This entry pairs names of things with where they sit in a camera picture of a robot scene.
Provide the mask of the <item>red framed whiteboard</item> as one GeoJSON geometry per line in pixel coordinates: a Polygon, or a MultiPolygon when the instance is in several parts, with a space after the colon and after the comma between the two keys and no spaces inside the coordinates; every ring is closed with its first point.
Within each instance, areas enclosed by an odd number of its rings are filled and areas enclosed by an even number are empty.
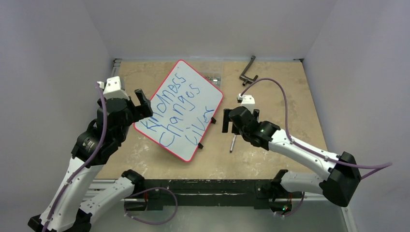
{"type": "Polygon", "coordinates": [[[222,99],[219,88],[179,60],[151,98],[153,115],[136,122],[134,128],[189,162],[222,99]]]}

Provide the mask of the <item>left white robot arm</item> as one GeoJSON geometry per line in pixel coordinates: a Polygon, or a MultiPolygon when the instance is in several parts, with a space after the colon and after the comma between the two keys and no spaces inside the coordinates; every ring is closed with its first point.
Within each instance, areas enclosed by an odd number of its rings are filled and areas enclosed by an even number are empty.
{"type": "Polygon", "coordinates": [[[116,202],[140,197],[145,179],[133,170],[124,171],[114,184],[90,200],[84,200],[91,183],[109,158],[125,141],[129,127],[153,115],[150,100],[141,89],[135,94],[140,105],[121,93],[117,97],[101,93],[97,117],[80,134],[64,179],[45,211],[33,216],[28,226],[36,232],[88,232],[96,220],[116,202]]]}

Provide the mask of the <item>white whiteboard marker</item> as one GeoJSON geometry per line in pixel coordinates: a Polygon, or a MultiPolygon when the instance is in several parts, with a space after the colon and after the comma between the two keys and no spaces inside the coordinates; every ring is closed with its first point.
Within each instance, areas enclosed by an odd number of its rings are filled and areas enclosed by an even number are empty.
{"type": "Polygon", "coordinates": [[[233,136],[233,139],[232,139],[232,142],[231,142],[231,145],[230,145],[230,149],[229,149],[229,152],[230,152],[230,153],[233,152],[234,145],[235,145],[235,141],[236,141],[236,137],[237,137],[237,135],[235,134],[235,135],[233,136]]]}

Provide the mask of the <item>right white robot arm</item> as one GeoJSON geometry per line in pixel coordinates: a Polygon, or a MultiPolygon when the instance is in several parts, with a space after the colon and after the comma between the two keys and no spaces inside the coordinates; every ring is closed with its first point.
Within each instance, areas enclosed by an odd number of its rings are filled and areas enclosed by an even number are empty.
{"type": "Polygon", "coordinates": [[[232,123],[232,132],[252,146],[279,153],[312,170],[310,174],[281,170],[271,184],[276,196],[308,192],[323,195],[337,206],[348,206],[362,179],[352,154],[338,155],[291,140],[284,129],[269,121],[259,122],[257,116],[258,110],[252,113],[244,106],[224,109],[222,132],[227,133],[232,123]]]}

